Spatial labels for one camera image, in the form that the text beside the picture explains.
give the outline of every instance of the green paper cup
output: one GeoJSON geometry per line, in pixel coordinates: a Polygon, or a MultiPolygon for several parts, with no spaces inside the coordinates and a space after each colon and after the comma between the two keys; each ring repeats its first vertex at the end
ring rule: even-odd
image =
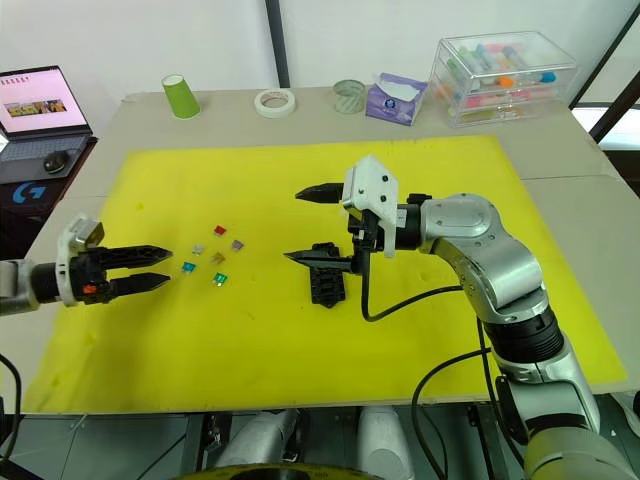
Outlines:
{"type": "Polygon", "coordinates": [[[200,105],[193,96],[182,75],[168,75],[162,79],[162,88],[167,94],[171,111],[177,118],[193,118],[200,113],[200,105]]]}

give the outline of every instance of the black cable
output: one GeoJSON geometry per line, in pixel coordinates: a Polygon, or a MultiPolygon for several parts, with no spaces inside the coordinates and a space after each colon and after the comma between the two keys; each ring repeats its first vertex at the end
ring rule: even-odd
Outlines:
{"type": "Polygon", "coordinates": [[[427,412],[427,408],[424,405],[421,405],[420,411],[424,418],[427,419],[427,422],[431,425],[438,436],[438,440],[440,440],[440,447],[442,447],[442,463],[444,464],[444,476],[445,478],[449,478],[449,458],[447,457],[447,447],[444,445],[444,438],[442,438],[442,433],[440,433],[440,429],[436,426],[435,422],[427,412]]]}
{"type": "Polygon", "coordinates": [[[433,453],[431,452],[431,449],[429,448],[429,445],[427,444],[427,441],[425,440],[424,435],[422,434],[422,430],[420,429],[420,424],[418,423],[418,401],[420,399],[420,393],[422,392],[422,389],[427,384],[427,382],[431,379],[431,377],[433,377],[440,370],[447,368],[448,366],[453,365],[455,363],[461,362],[462,360],[466,360],[467,358],[477,357],[478,355],[482,355],[483,353],[488,353],[490,351],[491,351],[490,348],[475,350],[473,352],[465,353],[464,355],[458,355],[457,357],[453,357],[445,362],[442,362],[440,365],[431,369],[431,371],[427,373],[422,378],[422,380],[420,380],[420,382],[418,383],[418,386],[413,392],[413,397],[411,398],[411,422],[413,423],[413,429],[416,432],[416,437],[418,437],[418,443],[420,444],[422,451],[427,457],[427,460],[429,460],[429,463],[431,464],[431,467],[433,468],[433,471],[436,473],[436,476],[438,477],[439,480],[447,480],[447,476],[445,475],[443,470],[440,468],[440,465],[438,465],[438,462],[433,456],[433,453]]]}
{"type": "Polygon", "coordinates": [[[20,380],[20,373],[18,373],[18,369],[15,367],[11,361],[4,355],[0,354],[0,362],[4,364],[5,367],[9,369],[11,374],[13,375],[13,380],[16,384],[16,403],[13,411],[13,421],[11,423],[11,438],[9,439],[9,445],[0,459],[0,471],[2,471],[2,467],[9,461],[11,454],[13,453],[13,448],[16,446],[16,440],[18,439],[18,428],[20,427],[20,398],[22,396],[22,380],[20,380]]]}
{"type": "Polygon", "coordinates": [[[142,479],[142,477],[144,477],[147,473],[149,473],[149,471],[150,471],[153,467],[155,467],[155,466],[158,464],[158,462],[160,462],[160,460],[162,460],[164,457],[166,457],[166,456],[167,456],[167,454],[168,454],[171,450],[173,450],[174,448],[176,448],[176,446],[177,446],[177,445],[178,445],[182,440],[184,440],[184,439],[186,438],[186,436],[187,436],[187,434],[186,434],[186,433],[183,433],[183,434],[180,436],[180,438],[178,438],[178,440],[176,440],[175,442],[173,442],[173,443],[169,446],[169,448],[167,448],[164,452],[162,452],[162,453],[160,454],[160,456],[159,456],[158,458],[156,458],[156,459],[153,461],[153,463],[151,463],[151,465],[149,465],[147,468],[145,468],[144,472],[142,472],[140,475],[138,475],[138,477],[136,478],[136,480],[141,480],[141,479],[142,479]]]}
{"type": "MultiPolygon", "coordinates": [[[[484,332],[482,331],[482,322],[479,318],[476,318],[477,326],[478,326],[478,339],[480,340],[480,349],[485,348],[484,344],[484,332]]],[[[513,453],[513,457],[520,464],[521,467],[524,468],[524,460],[522,459],[522,455],[516,448],[513,443],[513,439],[511,438],[511,434],[507,430],[506,425],[504,424],[504,419],[500,414],[500,410],[498,409],[498,401],[496,400],[496,394],[493,391],[493,382],[491,381],[491,371],[489,370],[489,357],[486,353],[482,354],[482,367],[484,369],[484,380],[487,383],[487,391],[489,392],[489,399],[491,400],[491,408],[493,409],[493,414],[496,417],[496,421],[498,422],[498,427],[500,427],[500,431],[502,432],[502,436],[504,437],[505,442],[507,442],[507,446],[511,453],[513,453]]]]}
{"type": "Polygon", "coordinates": [[[422,292],[419,295],[416,295],[411,298],[407,298],[406,300],[383,310],[380,313],[375,315],[369,314],[369,266],[370,266],[370,253],[364,252],[362,255],[362,295],[360,297],[360,307],[362,309],[362,316],[367,322],[377,322],[378,320],[383,319],[387,315],[391,315],[393,312],[400,310],[407,305],[411,305],[418,300],[422,300],[423,298],[432,297],[433,295],[438,295],[440,293],[447,292],[458,292],[462,290],[460,285],[452,285],[450,287],[440,287],[434,288],[433,290],[428,290],[426,292],[422,292]]]}

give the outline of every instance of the roll of tape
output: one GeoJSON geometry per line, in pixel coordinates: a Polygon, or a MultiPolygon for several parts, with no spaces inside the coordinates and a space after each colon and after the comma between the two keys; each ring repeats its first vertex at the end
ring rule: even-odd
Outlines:
{"type": "Polygon", "coordinates": [[[266,118],[282,118],[296,108],[296,97],[286,88],[264,90],[253,100],[256,112],[266,118]]]}

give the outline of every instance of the computer mouse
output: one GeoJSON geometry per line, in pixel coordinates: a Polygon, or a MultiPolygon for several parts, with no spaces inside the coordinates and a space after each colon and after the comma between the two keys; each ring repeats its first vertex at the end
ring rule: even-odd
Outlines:
{"type": "Polygon", "coordinates": [[[67,162],[69,161],[69,154],[66,150],[58,150],[55,152],[51,152],[44,159],[44,164],[42,165],[47,173],[58,173],[61,172],[64,167],[67,166],[67,162]]]}

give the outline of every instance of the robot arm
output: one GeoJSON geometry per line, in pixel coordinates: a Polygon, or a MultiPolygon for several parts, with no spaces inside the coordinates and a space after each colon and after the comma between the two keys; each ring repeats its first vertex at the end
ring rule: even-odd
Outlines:
{"type": "Polygon", "coordinates": [[[113,298],[154,290],[170,277],[138,273],[107,280],[106,270],[154,265],[171,252],[149,245],[98,247],[102,224],[79,215],[58,238],[55,263],[36,265],[31,260],[0,261],[0,315],[37,310],[41,303],[62,301],[73,306],[108,303],[113,298]]]}
{"type": "Polygon", "coordinates": [[[412,194],[397,204],[397,181],[374,157],[362,159],[342,184],[309,187],[297,198],[349,211],[354,255],[323,258],[317,251],[287,254],[314,268],[337,268],[368,279],[369,255],[396,249],[443,258],[456,272],[482,322],[502,376],[500,404],[513,437],[528,443],[528,478],[635,478],[622,456],[598,435],[591,391],[549,305],[533,254],[503,228],[486,199],[412,194]]]}

